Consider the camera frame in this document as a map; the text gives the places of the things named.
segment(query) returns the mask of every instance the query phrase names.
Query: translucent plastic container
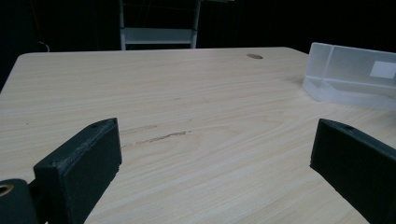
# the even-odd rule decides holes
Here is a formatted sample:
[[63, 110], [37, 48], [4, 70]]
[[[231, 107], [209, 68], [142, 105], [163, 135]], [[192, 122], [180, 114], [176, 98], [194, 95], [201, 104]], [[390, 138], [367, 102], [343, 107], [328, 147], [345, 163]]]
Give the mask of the translucent plastic container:
[[318, 101], [396, 110], [396, 53], [313, 43], [303, 87]]

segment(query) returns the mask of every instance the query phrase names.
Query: wooden table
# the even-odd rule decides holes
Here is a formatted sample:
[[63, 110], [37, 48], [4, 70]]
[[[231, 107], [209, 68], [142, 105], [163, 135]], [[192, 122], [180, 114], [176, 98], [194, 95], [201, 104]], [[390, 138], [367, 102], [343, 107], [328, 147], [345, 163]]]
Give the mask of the wooden table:
[[395, 147], [395, 113], [316, 102], [306, 60], [286, 48], [23, 55], [0, 95], [1, 179], [32, 181], [52, 150], [116, 117], [123, 164], [86, 223], [364, 223], [309, 168], [318, 119]]

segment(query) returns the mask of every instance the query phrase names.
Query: screw hole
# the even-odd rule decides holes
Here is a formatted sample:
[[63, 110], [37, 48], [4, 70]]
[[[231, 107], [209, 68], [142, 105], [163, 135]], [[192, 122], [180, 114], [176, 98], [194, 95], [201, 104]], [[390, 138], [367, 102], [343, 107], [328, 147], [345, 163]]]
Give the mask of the screw hole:
[[3, 197], [4, 195], [10, 193], [13, 188], [14, 186], [10, 184], [0, 185], [0, 197]]
[[247, 54], [247, 56], [252, 59], [262, 59], [262, 56], [258, 54]]

